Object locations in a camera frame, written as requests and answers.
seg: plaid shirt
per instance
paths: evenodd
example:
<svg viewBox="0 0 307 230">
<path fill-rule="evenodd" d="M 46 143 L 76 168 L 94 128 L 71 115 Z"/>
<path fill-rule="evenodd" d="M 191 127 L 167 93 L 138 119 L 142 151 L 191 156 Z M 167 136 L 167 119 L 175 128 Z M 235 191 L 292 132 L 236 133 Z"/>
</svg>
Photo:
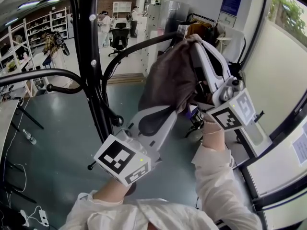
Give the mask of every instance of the plaid shirt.
<svg viewBox="0 0 307 230">
<path fill-rule="evenodd" d="M 59 46 L 56 45 L 54 34 L 49 34 L 45 39 L 45 47 L 43 53 L 46 54 L 48 50 L 50 51 L 50 55 L 53 56 L 55 52 L 60 49 Z"/>
</svg>

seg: white cube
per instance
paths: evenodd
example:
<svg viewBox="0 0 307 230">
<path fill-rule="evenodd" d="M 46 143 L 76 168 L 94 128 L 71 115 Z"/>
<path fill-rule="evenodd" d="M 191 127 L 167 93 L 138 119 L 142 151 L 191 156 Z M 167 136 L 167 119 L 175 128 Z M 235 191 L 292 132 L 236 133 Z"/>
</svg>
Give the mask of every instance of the white cube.
<svg viewBox="0 0 307 230">
<path fill-rule="evenodd" d="M 246 88 L 228 102 L 207 112 L 225 131 L 247 126 L 254 118 L 255 113 L 254 105 Z"/>
<path fill-rule="evenodd" d="M 128 186 L 151 170 L 151 159 L 113 135 L 95 154 L 96 162 L 116 180 Z"/>
</svg>

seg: gray floor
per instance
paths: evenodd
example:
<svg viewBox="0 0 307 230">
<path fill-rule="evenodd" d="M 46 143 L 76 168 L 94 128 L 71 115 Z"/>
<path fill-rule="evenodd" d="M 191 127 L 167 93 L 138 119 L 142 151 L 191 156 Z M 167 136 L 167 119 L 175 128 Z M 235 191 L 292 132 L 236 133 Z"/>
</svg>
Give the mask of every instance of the gray floor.
<svg viewBox="0 0 307 230">
<path fill-rule="evenodd" d="M 126 121 L 130 120 L 137 112 L 142 90 L 143 84 L 108 87 L 111 108 Z M 27 111 L 45 129 L 41 130 L 24 116 L 20 128 L 30 131 L 37 144 L 32 145 L 18 133 L 9 150 L 8 160 L 25 165 L 27 187 L 24 194 L 36 200 L 46 211 L 51 224 L 59 228 L 80 192 L 99 189 L 109 179 L 98 166 L 92 171 L 87 170 L 87 165 L 92 163 L 101 142 L 83 93 L 37 96 L 30 100 Z M 178 118 L 161 149 L 164 162 L 139 181 L 137 190 L 130 199 L 158 197 L 195 205 L 197 196 L 194 167 L 190 161 L 199 143 L 195 136 L 183 138 L 189 127 L 190 122 L 187 119 Z M 14 130 L 10 128 L 6 148 L 13 133 Z M 24 185 L 24 175 L 20 172 L 7 169 L 6 179 L 19 187 Z M 11 202 L 12 207 L 24 209 L 27 215 L 36 206 L 14 194 Z M 34 220 L 30 224 L 38 229 L 46 229 Z"/>
</svg>

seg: green tree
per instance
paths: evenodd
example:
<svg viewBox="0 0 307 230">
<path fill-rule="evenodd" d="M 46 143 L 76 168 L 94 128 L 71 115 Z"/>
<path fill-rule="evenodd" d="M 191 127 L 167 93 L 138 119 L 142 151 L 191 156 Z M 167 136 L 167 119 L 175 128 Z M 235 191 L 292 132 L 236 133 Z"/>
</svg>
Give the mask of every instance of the green tree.
<svg viewBox="0 0 307 230">
<path fill-rule="evenodd" d="M 277 23 L 277 16 L 280 16 L 279 10 L 282 9 L 282 24 Z M 284 28 L 288 33 L 294 36 L 298 41 L 307 46 L 307 37 L 305 35 L 306 23 L 301 19 L 304 10 L 295 0 L 272 0 L 268 19 Z"/>
</svg>

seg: chair backrest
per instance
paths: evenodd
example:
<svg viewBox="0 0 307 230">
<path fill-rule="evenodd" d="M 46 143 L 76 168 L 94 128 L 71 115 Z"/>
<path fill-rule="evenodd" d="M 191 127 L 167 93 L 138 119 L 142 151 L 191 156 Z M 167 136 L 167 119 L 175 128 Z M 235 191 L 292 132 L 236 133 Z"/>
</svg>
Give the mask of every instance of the chair backrest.
<svg viewBox="0 0 307 230">
<path fill-rule="evenodd" d="M 113 42 L 112 42 L 112 47 L 118 50 L 121 50 L 128 45 L 128 34 L 129 34 L 129 29 L 124 28 L 124 29 L 113 29 L 112 30 L 112 35 L 113 35 Z"/>
<path fill-rule="evenodd" d="M 119 22 L 119 23 L 116 23 L 115 28 L 124 29 L 124 28 L 126 28 L 126 26 L 127 26 L 126 23 L 124 23 L 124 22 Z"/>
</svg>

